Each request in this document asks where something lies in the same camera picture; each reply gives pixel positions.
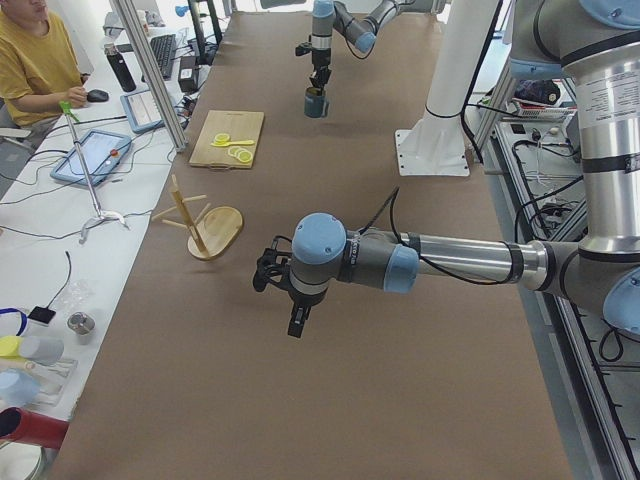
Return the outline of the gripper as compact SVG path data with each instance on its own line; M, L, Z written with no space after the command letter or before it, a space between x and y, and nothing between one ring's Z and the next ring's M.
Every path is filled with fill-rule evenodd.
M327 289L313 294L303 293L294 289L289 294L293 301L292 313L287 330L289 336L298 339L302 337L304 326L311 309L324 300L326 293Z
M309 81L314 88L324 90L331 76L331 49L313 49L311 55L313 72Z

